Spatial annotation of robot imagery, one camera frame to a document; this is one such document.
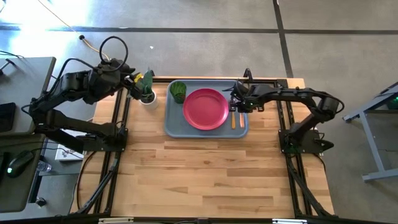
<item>desk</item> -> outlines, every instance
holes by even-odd
[[[40,149],[43,147],[44,139],[45,136],[43,134],[0,137],[0,151],[10,153],[7,162],[10,163],[10,161],[22,151]],[[10,178],[5,174],[5,170],[2,171],[4,174],[0,183],[0,213],[20,212],[25,209],[39,159],[40,150],[36,150],[34,151],[34,158],[32,161],[25,168],[23,173],[16,178]]]
[[[287,81],[291,88],[304,87],[301,78]],[[276,102],[266,103],[265,112],[248,115],[249,132],[244,138],[174,139],[164,133],[167,85],[154,83],[159,97],[155,111],[147,112],[138,101],[130,103],[129,138],[119,165],[111,216],[294,217],[285,157],[279,151]],[[111,96],[97,103],[93,122],[111,121],[115,99]],[[300,103],[292,106],[296,121],[309,114]],[[101,152],[94,155],[83,172],[78,189],[81,204],[98,185],[103,157]],[[322,163],[311,154],[302,157],[308,188],[334,213]],[[298,197],[304,211],[299,190]]]
[[[15,103],[14,125],[10,131],[0,136],[13,134],[31,134],[34,130],[32,118],[21,111],[32,97],[38,98],[46,90],[55,65],[55,57],[10,58],[15,65],[9,64],[0,77],[0,104]],[[0,66],[6,61],[0,59]]]

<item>metal stand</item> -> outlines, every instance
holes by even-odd
[[[2,67],[0,67],[0,75],[4,74],[4,72],[2,70],[5,69],[7,67],[7,65],[9,65],[9,64],[15,66],[15,63],[7,58],[6,63]]]
[[[398,96],[398,83],[390,86],[386,91],[383,91],[379,96],[375,97],[369,103],[366,103],[360,109],[357,109],[343,117],[343,120],[350,123],[353,119],[359,118],[362,121],[363,129],[365,131],[366,137],[368,139],[369,145],[372,150],[374,161],[376,162],[378,172],[373,172],[368,175],[363,175],[362,179],[365,182],[370,180],[384,179],[388,177],[398,177],[398,169],[388,169],[386,161],[383,162],[382,156],[379,154],[379,149],[377,148],[376,142],[374,140],[371,128],[369,126],[367,116],[368,113],[373,113],[375,109],[386,104],[388,101],[394,99]]]

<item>pink plate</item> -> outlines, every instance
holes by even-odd
[[[220,127],[228,117],[228,102],[216,90],[195,90],[183,104],[185,119],[197,129],[212,130]]]

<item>floor tile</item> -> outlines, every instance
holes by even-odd
[[[285,29],[398,29],[395,0],[279,0]]]
[[[71,26],[276,28],[272,0],[41,1]],[[37,1],[7,0],[0,21],[63,26]]]
[[[186,33],[84,33],[98,48],[111,35],[120,36],[129,47],[127,63],[144,72],[148,67],[158,76],[232,76],[240,77],[249,67],[256,77],[284,77],[284,64],[278,34],[186,34]],[[54,75],[70,57],[97,65],[98,53],[78,40],[73,32],[37,30],[3,31],[0,48],[25,57],[53,56],[57,59]],[[122,59],[124,47],[115,40],[104,46],[110,57]],[[65,72],[89,69],[70,62]],[[94,106],[82,100],[58,107],[72,118],[90,119]]]
[[[334,120],[318,125],[325,139],[335,143],[324,160],[333,206],[341,217],[398,220],[393,190],[398,179],[362,181],[363,174],[377,171],[376,164],[360,121],[346,124],[341,119],[397,81],[395,43],[393,35],[287,35],[294,76],[346,104]],[[389,155],[398,156],[396,152]]]
[[[43,177],[37,196],[44,198],[47,204],[40,208],[35,203],[28,203],[21,212],[0,213],[0,220],[54,217],[68,214],[72,203],[73,186],[77,177],[77,174]]]

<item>butcher block table top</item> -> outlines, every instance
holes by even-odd
[[[287,81],[289,88],[305,87],[301,78]],[[164,132],[168,84],[154,83],[159,98],[159,107],[154,111],[148,112],[138,101],[131,100],[129,137],[119,165],[111,216],[294,217],[286,161],[279,149],[276,101],[266,103],[262,113],[248,114],[249,132],[241,139],[175,139]],[[95,123],[111,121],[115,100],[115,96],[110,96],[97,103]],[[303,104],[292,106],[296,121],[309,114]],[[97,152],[82,173],[78,189],[81,205],[99,183],[103,157],[103,152]],[[322,163],[312,154],[302,154],[302,159],[308,188],[326,211],[334,213]],[[300,208],[305,211],[300,187],[297,189]]]

